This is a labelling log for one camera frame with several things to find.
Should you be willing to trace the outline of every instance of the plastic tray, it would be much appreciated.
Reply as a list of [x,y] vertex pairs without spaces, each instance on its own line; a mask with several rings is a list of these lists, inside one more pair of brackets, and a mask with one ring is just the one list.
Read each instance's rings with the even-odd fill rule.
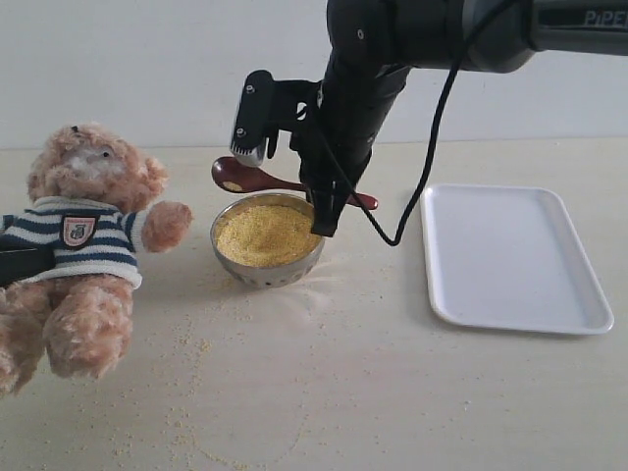
[[614,318],[558,195],[437,184],[421,198],[430,301],[450,323],[554,334],[608,332]]

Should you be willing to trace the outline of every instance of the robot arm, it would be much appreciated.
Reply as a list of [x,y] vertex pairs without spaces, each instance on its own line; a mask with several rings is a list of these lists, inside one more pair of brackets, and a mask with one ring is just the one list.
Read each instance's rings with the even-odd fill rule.
[[[351,195],[331,149],[357,186],[372,145],[413,69],[449,69],[471,31],[502,0],[329,0],[332,53],[321,81],[246,79],[232,152],[243,164],[273,157],[291,134],[299,179],[314,205],[312,232],[333,236]],[[512,0],[470,47],[460,70],[506,74],[544,50],[628,55],[627,0]]]

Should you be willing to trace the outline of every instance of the wire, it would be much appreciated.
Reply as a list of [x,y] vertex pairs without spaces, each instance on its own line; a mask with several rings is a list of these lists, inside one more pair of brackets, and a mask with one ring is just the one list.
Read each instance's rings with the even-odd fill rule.
[[473,43],[477,40],[478,36],[484,31],[484,29],[487,26],[489,26],[501,13],[503,13],[505,10],[510,8],[512,5],[514,5],[518,1],[519,0],[504,0],[503,2],[496,5],[492,10],[490,10],[489,13],[484,18],[482,18],[482,20],[479,21],[475,25],[475,27],[471,30],[467,38],[462,43],[462,46],[460,47],[460,51],[458,52],[457,56],[454,57],[451,63],[451,67],[449,69],[449,73],[445,80],[445,85],[443,86],[443,91],[441,92],[441,97],[439,98],[439,102],[436,107],[436,111],[434,113],[434,119],[432,121],[432,128],[430,131],[430,140],[428,143],[427,155],[425,157],[423,173],[421,174],[421,179],[419,180],[419,183],[416,189],[414,190],[414,193],[412,194],[410,201],[405,207],[405,210],[403,211],[401,219],[399,220],[399,224],[398,224],[394,239],[386,235],[386,233],[384,232],[380,224],[373,217],[371,212],[367,209],[367,207],[364,205],[360,197],[357,195],[357,193],[355,192],[355,188],[353,187],[353,184],[351,183],[350,179],[346,176],[346,174],[344,173],[344,170],[338,163],[338,160],[336,159],[336,156],[330,146],[330,143],[325,138],[325,136],[321,133],[325,151],[328,153],[330,159],[332,160],[334,166],[336,167],[336,170],[342,176],[342,179],[344,180],[344,182],[351,189],[351,195],[360,206],[360,209],[362,209],[362,211],[364,212],[366,217],[369,219],[369,221],[371,222],[371,224],[373,225],[377,233],[388,245],[397,246],[401,243],[401,237],[403,235],[403,231],[405,230],[405,226],[410,217],[410,214],[412,213],[412,210],[416,206],[416,203],[418,202],[421,196],[421,193],[425,189],[428,178],[430,176],[430,172],[432,170],[432,164],[434,163],[434,155],[436,152],[436,146],[437,146],[437,142],[439,138],[439,129],[441,125],[441,120],[443,118],[443,112],[445,111],[445,104],[447,102],[447,99],[449,98],[449,94],[451,93],[453,83],[460,70],[460,67],[462,67],[462,63],[464,62],[467,56],[469,48],[473,45]]

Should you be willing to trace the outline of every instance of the blue and white striped shirt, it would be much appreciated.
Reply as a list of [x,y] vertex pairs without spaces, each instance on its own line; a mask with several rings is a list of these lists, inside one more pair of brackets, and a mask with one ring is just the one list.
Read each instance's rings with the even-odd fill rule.
[[116,206],[59,196],[40,198],[20,215],[6,215],[0,241],[47,245],[56,267],[25,282],[75,275],[108,274],[141,285],[135,254],[144,251],[141,231],[148,210],[122,213]]

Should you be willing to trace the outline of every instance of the white table surface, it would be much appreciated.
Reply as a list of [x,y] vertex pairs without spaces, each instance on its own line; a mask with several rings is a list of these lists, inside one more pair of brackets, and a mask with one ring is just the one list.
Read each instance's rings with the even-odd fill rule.
[[[443,143],[432,183],[528,184],[565,201],[615,315],[594,338],[471,332],[429,307],[418,209],[389,248],[347,207],[301,283],[247,292],[207,234],[235,195],[225,149],[156,149],[190,236],[142,256],[129,356],[100,383],[43,360],[0,401],[0,469],[626,470],[628,139]],[[0,152],[4,212],[26,204],[36,151]],[[391,234],[424,145],[376,147],[360,190]],[[265,169],[296,176],[280,151]]]

